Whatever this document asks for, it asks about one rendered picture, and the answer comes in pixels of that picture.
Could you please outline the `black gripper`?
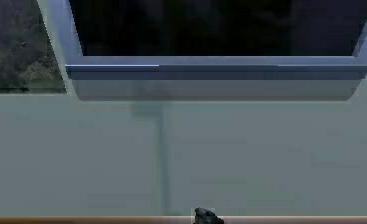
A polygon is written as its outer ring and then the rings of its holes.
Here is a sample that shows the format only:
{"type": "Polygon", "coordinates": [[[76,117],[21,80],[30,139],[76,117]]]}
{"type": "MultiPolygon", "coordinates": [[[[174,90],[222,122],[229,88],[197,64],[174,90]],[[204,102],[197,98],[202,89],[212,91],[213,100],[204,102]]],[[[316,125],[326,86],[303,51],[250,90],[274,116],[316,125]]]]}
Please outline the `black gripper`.
{"type": "Polygon", "coordinates": [[[198,207],[195,209],[194,224],[225,224],[224,220],[219,218],[214,212],[198,207]]]}

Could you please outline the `grey framed window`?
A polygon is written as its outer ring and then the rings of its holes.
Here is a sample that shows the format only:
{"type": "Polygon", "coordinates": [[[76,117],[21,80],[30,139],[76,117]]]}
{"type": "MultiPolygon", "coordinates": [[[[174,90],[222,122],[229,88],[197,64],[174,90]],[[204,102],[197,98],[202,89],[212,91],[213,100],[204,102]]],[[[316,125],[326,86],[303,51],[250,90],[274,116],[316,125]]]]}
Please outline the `grey framed window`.
{"type": "Polygon", "coordinates": [[[367,0],[37,0],[86,101],[343,101],[367,76],[367,0]]]}

